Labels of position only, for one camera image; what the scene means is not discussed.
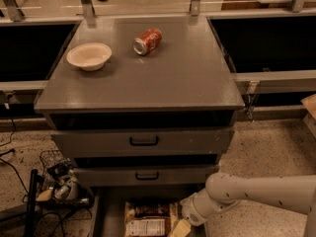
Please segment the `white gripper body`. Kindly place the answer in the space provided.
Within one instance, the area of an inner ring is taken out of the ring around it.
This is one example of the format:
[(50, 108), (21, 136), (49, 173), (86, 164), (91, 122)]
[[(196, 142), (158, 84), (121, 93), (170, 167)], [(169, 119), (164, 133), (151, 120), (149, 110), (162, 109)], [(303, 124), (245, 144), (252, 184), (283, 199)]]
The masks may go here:
[(181, 200), (182, 216), (192, 226), (201, 226), (210, 216), (209, 196), (191, 195)]

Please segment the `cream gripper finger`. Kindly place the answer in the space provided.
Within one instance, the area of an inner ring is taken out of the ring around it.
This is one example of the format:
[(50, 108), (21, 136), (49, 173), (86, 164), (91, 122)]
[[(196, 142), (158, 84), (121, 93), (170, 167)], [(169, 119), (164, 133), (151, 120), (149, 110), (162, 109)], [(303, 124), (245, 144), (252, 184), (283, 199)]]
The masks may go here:
[(191, 225), (186, 219), (177, 221), (168, 237), (187, 237), (191, 233)]

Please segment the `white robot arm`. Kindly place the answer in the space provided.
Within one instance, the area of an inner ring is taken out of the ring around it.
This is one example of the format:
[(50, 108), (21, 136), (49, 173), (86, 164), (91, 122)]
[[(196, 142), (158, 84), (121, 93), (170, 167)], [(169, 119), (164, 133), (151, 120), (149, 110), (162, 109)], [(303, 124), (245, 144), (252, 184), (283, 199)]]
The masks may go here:
[(182, 216), (168, 237), (187, 237), (193, 226), (236, 207), (242, 200), (307, 215), (303, 237), (316, 237), (316, 176), (241, 178), (226, 173), (210, 175), (205, 188), (181, 200)]

